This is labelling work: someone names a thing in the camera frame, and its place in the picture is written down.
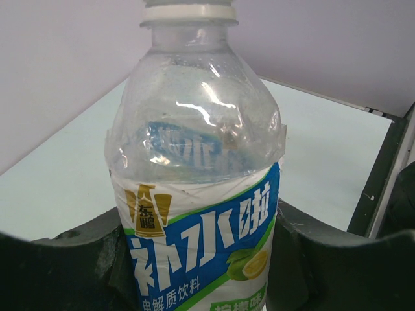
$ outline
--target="white wall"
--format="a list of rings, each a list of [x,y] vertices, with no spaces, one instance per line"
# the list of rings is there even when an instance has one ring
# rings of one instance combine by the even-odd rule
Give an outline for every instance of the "white wall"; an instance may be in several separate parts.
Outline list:
[[[402,115],[414,0],[237,0],[231,42],[263,76]],[[141,0],[0,0],[0,173],[118,84],[150,44]]]

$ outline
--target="table surface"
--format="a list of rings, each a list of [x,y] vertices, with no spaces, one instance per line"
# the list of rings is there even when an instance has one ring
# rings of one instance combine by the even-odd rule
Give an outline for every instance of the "table surface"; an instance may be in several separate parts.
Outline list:
[[[287,125],[281,198],[346,230],[391,121],[264,83]],[[0,176],[0,231],[27,240],[53,238],[115,206],[104,138],[124,86]]]

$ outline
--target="brand logo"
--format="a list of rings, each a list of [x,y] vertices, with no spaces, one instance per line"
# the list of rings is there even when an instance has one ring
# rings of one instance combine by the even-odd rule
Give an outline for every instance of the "brand logo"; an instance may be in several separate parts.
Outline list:
[[[164,227],[171,204],[170,194],[155,194],[152,198],[152,185],[140,185],[137,196],[134,192],[125,190],[131,221],[135,226],[137,236],[157,238],[165,236]]]

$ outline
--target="bottle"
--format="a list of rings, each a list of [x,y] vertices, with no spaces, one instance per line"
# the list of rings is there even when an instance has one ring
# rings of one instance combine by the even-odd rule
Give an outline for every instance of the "bottle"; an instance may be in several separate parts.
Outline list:
[[[285,127],[229,47],[231,0],[147,0],[105,156],[142,311],[261,310]]]

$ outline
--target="lemon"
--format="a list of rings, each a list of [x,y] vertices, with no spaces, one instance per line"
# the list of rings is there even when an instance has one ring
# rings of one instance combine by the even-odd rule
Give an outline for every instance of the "lemon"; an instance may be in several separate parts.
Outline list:
[[[267,265],[267,259],[267,250],[256,253],[255,256],[245,264],[242,269],[242,273],[248,279],[255,279],[262,273],[262,271],[264,271],[265,266]]]

